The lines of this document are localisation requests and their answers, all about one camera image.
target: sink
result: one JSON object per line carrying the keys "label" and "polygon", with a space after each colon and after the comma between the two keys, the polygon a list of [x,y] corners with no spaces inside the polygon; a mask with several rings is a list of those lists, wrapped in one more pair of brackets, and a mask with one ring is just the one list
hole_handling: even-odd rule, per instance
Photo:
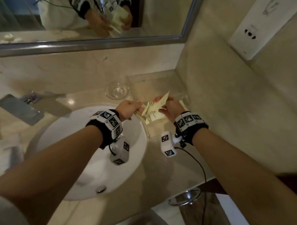
{"label": "sink", "polygon": [[[32,153],[41,151],[82,129],[89,121],[89,117],[94,113],[115,109],[115,107],[116,105],[110,106],[110,104],[86,107],[57,119],[35,135],[28,146],[26,157],[30,157]],[[110,160],[108,146],[104,150],[97,149],[64,200],[83,200],[112,192],[137,169],[146,150],[147,132],[142,122],[135,115],[132,116],[131,121],[124,121],[122,125],[123,132],[121,135],[124,135],[130,142],[129,161],[121,165],[115,165]],[[106,190],[97,193],[98,189],[105,189],[105,187]]]}

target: person's right hand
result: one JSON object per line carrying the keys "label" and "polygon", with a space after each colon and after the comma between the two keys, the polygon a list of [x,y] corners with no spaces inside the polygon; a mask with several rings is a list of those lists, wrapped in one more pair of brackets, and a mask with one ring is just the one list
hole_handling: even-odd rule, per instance
{"label": "person's right hand", "polygon": [[89,9],[85,14],[85,19],[90,27],[96,32],[99,37],[108,37],[109,32],[113,29],[109,26],[110,22],[103,15],[98,14],[92,9]]}
{"label": "person's right hand", "polygon": [[[161,98],[162,96],[156,97],[153,101],[158,102]],[[173,97],[168,97],[166,105],[163,106],[163,109],[159,109],[159,112],[163,113],[172,123],[174,123],[175,119],[185,111],[186,110],[179,103],[179,101]]]}

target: wall outlet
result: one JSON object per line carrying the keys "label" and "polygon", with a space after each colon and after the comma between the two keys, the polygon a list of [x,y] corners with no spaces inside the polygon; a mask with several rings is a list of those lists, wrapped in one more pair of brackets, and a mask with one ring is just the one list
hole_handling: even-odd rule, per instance
{"label": "wall outlet", "polygon": [[297,12],[297,0],[257,0],[229,40],[250,60]]}

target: chrome faucet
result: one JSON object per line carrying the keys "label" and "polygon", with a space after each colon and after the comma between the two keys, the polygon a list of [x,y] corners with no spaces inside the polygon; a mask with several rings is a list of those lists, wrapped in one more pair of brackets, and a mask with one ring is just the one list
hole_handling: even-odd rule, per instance
{"label": "chrome faucet", "polygon": [[0,99],[0,107],[19,118],[26,124],[33,126],[44,117],[44,113],[32,107],[42,97],[31,91],[21,98],[16,98],[11,94]]}

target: mirror frame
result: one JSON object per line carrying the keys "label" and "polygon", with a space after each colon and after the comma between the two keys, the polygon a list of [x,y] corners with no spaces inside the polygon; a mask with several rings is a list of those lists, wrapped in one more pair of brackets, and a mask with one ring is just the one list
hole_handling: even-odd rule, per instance
{"label": "mirror frame", "polygon": [[180,35],[3,44],[0,57],[185,43],[202,2],[193,0]]}

